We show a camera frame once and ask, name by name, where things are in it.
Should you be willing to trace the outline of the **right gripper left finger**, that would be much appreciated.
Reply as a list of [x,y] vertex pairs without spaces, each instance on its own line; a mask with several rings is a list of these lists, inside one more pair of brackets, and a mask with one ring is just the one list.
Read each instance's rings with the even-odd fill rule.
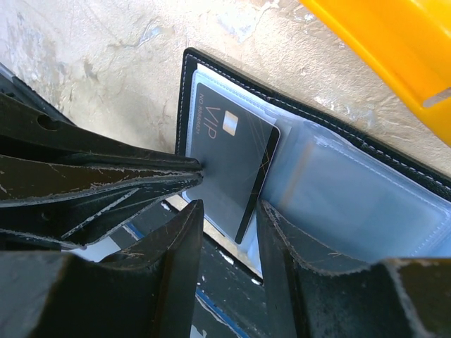
[[1,253],[2,337],[189,337],[204,204],[94,263],[57,251]]

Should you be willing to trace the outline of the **black leather card holder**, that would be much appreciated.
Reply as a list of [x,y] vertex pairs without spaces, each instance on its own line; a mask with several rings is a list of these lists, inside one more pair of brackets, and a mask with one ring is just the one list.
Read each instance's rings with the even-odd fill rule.
[[[373,263],[450,256],[450,179],[210,55],[183,54],[175,151],[186,153],[195,85],[219,85],[262,107],[280,138],[257,201],[332,250]],[[260,268],[256,204],[241,243]]]

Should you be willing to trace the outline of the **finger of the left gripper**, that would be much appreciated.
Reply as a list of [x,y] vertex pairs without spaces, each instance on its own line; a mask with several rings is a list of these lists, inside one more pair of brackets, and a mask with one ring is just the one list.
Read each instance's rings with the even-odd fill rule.
[[200,169],[193,158],[131,146],[54,120],[1,94],[1,154],[57,164]]
[[66,165],[1,157],[1,233],[41,246],[87,246],[202,181],[198,161]]

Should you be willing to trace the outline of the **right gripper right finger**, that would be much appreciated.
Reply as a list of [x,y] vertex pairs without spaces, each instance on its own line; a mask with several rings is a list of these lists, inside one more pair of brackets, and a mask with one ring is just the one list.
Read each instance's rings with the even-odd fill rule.
[[366,263],[332,250],[257,204],[274,337],[449,337],[450,260]]

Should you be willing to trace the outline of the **black VIP card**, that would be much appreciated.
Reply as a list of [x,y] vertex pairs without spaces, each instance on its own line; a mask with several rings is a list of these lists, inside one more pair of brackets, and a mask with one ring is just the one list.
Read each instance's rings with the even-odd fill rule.
[[202,183],[189,189],[205,214],[241,243],[280,138],[274,118],[262,107],[219,85],[195,85],[187,155],[203,169]]

